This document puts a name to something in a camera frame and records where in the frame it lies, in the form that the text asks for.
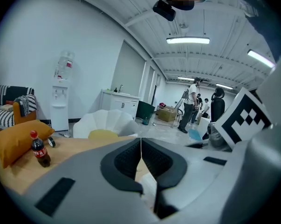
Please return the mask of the grey roller blind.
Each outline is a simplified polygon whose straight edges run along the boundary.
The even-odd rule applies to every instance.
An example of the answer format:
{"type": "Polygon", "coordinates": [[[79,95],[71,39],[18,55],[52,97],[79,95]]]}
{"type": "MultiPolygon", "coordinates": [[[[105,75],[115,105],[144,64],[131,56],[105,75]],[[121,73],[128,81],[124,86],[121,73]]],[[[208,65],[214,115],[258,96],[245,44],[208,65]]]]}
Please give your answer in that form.
{"type": "Polygon", "coordinates": [[[111,90],[123,85],[122,92],[138,96],[144,72],[145,60],[125,41],[117,59],[111,90]]]}

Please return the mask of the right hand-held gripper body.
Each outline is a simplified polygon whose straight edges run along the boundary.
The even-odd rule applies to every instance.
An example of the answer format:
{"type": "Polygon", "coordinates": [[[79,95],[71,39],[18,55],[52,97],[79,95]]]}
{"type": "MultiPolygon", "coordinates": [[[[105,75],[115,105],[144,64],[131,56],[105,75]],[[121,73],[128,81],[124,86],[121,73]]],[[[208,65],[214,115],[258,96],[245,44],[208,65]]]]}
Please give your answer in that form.
{"type": "Polygon", "coordinates": [[[237,143],[251,139],[271,124],[264,105],[242,88],[221,117],[208,125],[208,149],[232,151],[237,143]]]}

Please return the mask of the white sink cabinet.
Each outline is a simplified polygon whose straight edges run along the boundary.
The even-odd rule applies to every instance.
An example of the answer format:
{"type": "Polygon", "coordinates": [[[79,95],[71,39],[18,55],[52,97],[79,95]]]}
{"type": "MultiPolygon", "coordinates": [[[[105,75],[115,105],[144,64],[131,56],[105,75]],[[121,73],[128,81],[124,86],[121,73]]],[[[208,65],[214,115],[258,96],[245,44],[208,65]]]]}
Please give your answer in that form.
{"type": "Polygon", "coordinates": [[[99,110],[120,110],[130,114],[135,120],[139,101],[140,97],[101,90],[99,110]]]}

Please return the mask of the teal board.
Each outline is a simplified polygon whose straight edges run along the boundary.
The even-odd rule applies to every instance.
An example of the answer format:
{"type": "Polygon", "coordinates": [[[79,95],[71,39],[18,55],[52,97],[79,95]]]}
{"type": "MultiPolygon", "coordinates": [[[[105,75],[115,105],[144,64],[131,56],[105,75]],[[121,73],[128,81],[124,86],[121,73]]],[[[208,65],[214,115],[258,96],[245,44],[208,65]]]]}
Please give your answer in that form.
{"type": "Polygon", "coordinates": [[[196,141],[200,141],[202,140],[199,132],[195,129],[189,129],[188,130],[188,134],[189,134],[189,137],[193,140],[196,140],[196,141]]]}

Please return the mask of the white water dispenser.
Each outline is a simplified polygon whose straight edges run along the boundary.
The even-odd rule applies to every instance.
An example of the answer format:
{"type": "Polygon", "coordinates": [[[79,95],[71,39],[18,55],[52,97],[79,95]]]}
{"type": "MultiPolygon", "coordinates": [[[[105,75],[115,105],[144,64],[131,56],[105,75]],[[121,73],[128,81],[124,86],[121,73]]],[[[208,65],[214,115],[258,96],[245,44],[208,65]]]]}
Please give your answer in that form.
{"type": "Polygon", "coordinates": [[[57,76],[53,79],[50,99],[51,126],[55,131],[69,129],[69,81],[57,76]]]}

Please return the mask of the white flower-shaped chair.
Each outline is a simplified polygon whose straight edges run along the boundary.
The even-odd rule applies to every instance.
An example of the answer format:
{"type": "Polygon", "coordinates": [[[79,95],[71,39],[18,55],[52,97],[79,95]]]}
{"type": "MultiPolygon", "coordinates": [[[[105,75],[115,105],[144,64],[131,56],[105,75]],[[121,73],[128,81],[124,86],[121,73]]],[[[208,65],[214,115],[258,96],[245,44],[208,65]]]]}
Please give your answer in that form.
{"type": "Polygon", "coordinates": [[[90,132],[107,130],[116,133],[119,137],[138,137],[139,125],[132,116],[120,110],[98,110],[85,114],[73,126],[73,137],[86,139],[90,132]]]}

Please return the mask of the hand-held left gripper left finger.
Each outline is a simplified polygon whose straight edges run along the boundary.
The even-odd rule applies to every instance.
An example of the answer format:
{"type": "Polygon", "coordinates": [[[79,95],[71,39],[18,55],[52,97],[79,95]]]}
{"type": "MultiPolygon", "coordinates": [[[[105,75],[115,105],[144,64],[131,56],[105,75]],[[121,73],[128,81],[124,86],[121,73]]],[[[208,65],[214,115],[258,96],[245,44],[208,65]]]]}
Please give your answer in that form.
{"type": "Polygon", "coordinates": [[[35,224],[154,224],[135,181],[140,144],[135,138],[75,154],[24,194],[13,191],[12,200],[35,224]]]}

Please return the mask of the yellow round seat cushion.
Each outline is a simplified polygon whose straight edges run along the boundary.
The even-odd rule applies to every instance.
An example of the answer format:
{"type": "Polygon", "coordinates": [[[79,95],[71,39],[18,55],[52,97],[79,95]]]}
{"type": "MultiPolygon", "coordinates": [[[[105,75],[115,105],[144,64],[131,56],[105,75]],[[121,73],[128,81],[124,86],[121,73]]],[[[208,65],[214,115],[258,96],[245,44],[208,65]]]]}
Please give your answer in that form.
{"type": "Polygon", "coordinates": [[[107,140],[107,139],[117,139],[118,135],[115,132],[104,129],[93,130],[89,133],[89,140],[107,140]]]}

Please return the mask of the clear water jug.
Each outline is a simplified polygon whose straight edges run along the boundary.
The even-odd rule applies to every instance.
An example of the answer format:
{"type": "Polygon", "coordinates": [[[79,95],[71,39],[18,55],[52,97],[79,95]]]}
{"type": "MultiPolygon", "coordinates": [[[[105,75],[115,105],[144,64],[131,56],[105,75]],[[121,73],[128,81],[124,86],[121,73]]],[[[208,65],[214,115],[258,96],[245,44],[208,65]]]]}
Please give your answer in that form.
{"type": "Polygon", "coordinates": [[[61,52],[55,68],[55,77],[57,79],[69,80],[71,78],[74,57],[75,54],[71,51],[64,50],[61,52]]]}

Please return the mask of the cola bottle red cap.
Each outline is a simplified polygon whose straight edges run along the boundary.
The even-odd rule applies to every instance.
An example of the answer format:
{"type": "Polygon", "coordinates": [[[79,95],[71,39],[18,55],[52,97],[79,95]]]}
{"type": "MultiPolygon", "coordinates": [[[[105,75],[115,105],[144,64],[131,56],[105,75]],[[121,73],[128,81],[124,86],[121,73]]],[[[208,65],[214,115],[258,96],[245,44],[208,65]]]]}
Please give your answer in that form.
{"type": "Polygon", "coordinates": [[[45,168],[49,167],[51,159],[43,140],[38,137],[38,133],[35,130],[30,132],[30,137],[32,139],[31,149],[34,153],[34,156],[37,158],[37,161],[41,166],[45,168]]]}

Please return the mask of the white desk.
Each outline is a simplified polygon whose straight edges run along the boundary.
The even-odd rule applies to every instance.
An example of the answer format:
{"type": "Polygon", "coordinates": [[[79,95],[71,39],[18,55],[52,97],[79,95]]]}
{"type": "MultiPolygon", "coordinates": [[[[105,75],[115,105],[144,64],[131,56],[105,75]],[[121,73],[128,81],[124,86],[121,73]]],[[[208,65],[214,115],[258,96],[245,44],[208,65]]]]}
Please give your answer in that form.
{"type": "Polygon", "coordinates": [[[197,131],[199,133],[200,138],[202,139],[203,136],[207,133],[207,127],[210,124],[211,120],[209,118],[200,118],[200,122],[197,127],[197,131]]]}

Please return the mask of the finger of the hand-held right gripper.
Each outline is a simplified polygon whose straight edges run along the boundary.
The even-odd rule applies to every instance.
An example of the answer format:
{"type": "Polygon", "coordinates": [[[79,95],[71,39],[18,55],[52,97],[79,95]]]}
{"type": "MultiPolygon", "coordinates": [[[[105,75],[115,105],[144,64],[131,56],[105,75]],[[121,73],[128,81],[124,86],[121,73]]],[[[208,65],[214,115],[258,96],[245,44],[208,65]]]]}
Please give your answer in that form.
{"type": "Polygon", "coordinates": [[[209,142],[194,142],[189,145],[186,145],[186,147],[197,148],[197,149],[208,149],[209,146],[210,146],[209,142]]]}

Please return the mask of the black office chair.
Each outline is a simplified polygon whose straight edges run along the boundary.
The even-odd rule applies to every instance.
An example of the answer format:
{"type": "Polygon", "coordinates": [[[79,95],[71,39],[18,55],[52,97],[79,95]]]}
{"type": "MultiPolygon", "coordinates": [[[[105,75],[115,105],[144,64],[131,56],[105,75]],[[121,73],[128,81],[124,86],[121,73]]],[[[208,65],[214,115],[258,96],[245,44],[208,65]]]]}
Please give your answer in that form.
{"type": "Polygon", "coordinates": [[[211,122],[216,122],[225,112],[225,101],[223,100],[225,92],[217,87],[211,97],[211,122]]]}

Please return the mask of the white tissue pack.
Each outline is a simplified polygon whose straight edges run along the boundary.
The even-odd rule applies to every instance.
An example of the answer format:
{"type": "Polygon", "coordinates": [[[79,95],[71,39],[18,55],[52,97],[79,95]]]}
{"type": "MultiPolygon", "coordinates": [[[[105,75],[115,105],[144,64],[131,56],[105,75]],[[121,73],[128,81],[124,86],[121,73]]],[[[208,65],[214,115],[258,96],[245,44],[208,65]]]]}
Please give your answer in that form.
{"type": "Polygon", "coordinates": [[[151,173],[147,173],[140,178],[139,183],[143,187],[143,194],[141,199],[149,207],[151,211],[154,211],[154,205],[157,193],[157,182],[151,173]]]}

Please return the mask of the wooden coffee table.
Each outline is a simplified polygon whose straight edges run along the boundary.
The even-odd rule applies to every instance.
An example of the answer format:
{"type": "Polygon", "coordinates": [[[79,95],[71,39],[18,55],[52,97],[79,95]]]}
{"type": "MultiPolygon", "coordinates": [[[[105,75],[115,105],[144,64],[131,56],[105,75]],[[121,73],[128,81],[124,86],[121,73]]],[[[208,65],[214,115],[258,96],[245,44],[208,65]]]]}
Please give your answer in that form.
{"type": "Polygon", "coordinates": [[[124,136],[117,139],[89,140],[53,137],[56,146],[51,147],[47,142],[46,148],[51,157],[51,163],[48,168],[42,167],[31,151],[26,152],[21,158],[15,161],[11,166],[3,168],[0,161],[0,182],[19,194],[23,194],[28,187],[42,175],[55,168],[69,157],[96,148],[114,147],[116,143],[126,144],[135,139],[135,137],[124,136]]]}

